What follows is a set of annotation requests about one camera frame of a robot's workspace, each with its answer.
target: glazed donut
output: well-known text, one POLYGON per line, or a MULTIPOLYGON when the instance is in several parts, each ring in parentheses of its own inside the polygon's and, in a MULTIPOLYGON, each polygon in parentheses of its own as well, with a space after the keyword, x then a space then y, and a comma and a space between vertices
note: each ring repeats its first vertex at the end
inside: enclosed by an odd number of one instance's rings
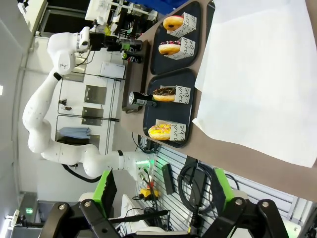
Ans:
POLYGON ((158 51, 162 55, 173 55, 180 51, 180 44, 180 41, 165 41, 159 45, 158 51))
POLYGON ((149 129, 150 138, 155 140, 170 139, 171 124, 154 125, 149 129))
POLYGON ((154 90, 153 97, 161 102, 174 102, 175 101, 175 88, 159 88, 154 90))
POLYGON ((175 31, 183 25, 184 17, 183 16, 169 16, 164 19, 163 26, 168 31, 175 31))

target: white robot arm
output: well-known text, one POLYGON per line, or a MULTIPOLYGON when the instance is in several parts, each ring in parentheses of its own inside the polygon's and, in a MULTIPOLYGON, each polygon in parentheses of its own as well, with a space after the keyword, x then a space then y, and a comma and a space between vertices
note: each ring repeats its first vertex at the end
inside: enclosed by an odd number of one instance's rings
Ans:
POLYGON ((69 74, 75 67, 75 53, 86 52, 89 47, 89 27, 85 27, 80 33, 58 33, 50 37, 47 50, 54 68, 30 98, 22 118, 30 133, 29 148, 50 161, 66 165, 82 163, 90 177, 100 176, 104 170, 113 168, 126 169, 135 180, 138 180, 136 162, 149 160, 146 154, 127 152, 119 155, 117 151, 113 151, 101 155, 92 144, 73 146, 51 139, 51 125, 44 117, 50 107, 54 89, 61 80, 61 75, 69 74))

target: bolt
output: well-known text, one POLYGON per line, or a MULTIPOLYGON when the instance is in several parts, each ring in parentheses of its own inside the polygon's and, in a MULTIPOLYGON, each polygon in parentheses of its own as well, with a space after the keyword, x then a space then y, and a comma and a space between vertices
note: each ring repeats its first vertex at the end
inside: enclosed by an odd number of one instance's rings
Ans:
POLYGON ((263 203, 262 203, 262 206, 263 206, 263 207, 268 207, 268 202, 263 202, 263 203))
POLYGON ((237 199, 237 200, 236 200, 236 204, 237 204, 237 205, 242 205, 242 203, 243 203, 243 202, 242 202, 241 199, 237 199))

